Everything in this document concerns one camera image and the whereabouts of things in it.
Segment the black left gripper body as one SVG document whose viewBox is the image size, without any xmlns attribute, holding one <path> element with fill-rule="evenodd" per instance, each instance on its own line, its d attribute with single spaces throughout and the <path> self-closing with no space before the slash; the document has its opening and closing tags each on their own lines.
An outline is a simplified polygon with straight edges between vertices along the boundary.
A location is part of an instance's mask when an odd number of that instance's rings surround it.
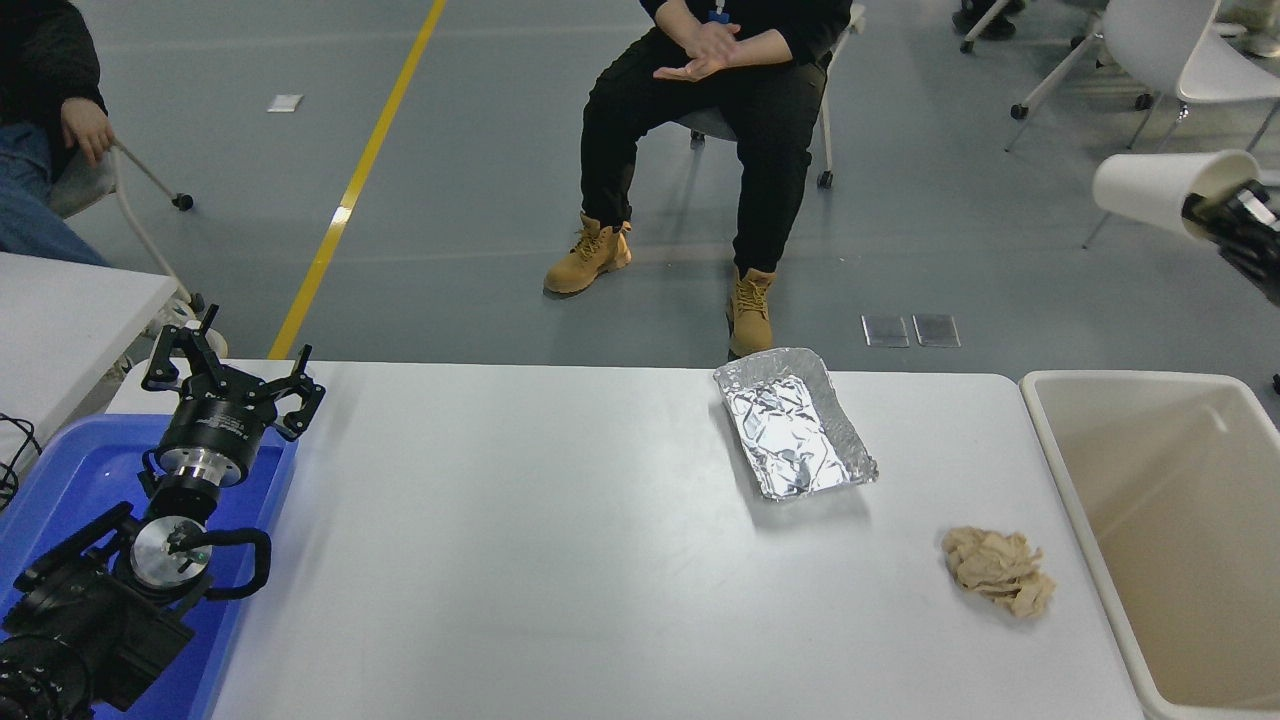
<svg viewBox="0 0 1280 720">
<path fill-rule="evenodd" d="M 179 389 L 178 406 L 157 446 L 163 462 L 205 451 L 230 462 L 252 462 L 269 425 L 262 400 L 223 398 L 207 391 Z"/>
</svg>

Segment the person's left hand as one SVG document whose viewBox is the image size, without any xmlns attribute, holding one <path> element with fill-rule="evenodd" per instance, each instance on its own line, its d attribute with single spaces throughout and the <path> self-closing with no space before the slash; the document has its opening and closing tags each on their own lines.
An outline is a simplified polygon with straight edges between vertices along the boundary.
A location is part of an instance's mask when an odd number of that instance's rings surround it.
<svg viewBox="0 0 1280 720">
<path fill-rule="evenodd" d="M 762 65 L 774 65 L 780 63 L 786 63 L 790 60 L 790 53 L 783 47 L 780 55 L 773 49 L 764 47 L 759 44 L 753 42 L 737 44 L 735 54 L 730 64 L 717 60 L 707 59 L 691 59 L 684 67 L 662 67 L 654 70 L 653 78 L 660 81 L 673 81 L 673 82 L 700 82 L 703 79 L 710 78 L 713 74 L 727 70 L 727 69 L 741 69 L 746 67 L 762 67 Z"/>
</svg>

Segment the person's right hand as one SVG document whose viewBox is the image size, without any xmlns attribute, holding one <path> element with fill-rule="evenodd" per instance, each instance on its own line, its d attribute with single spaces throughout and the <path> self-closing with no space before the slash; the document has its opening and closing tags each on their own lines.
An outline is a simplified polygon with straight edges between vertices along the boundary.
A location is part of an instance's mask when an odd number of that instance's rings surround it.
<svg viewBox="0 0 1280 720">
<path fill-rule="evenodd" d="M 730 64 L 737 47 L 741 32 L 737 23 L 707 22 L 695 24 L 680 41 L 681 47 L 691 59 L 707 59 Z"/>
</svg>

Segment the person's hand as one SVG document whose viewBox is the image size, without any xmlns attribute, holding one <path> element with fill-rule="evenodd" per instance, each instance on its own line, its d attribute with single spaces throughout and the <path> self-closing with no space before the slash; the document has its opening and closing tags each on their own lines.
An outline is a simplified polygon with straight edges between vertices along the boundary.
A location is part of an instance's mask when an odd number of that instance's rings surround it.
<svg viewBox="0 0 1280 720">
<path fill-rule="evenodd" d="M 68 150 L 78 150 L 96 167 L 115 143 L 115 133 L 104 109 L 87 97 L 69 97 L 60 108 L 61 135 Z"/>
</svg>

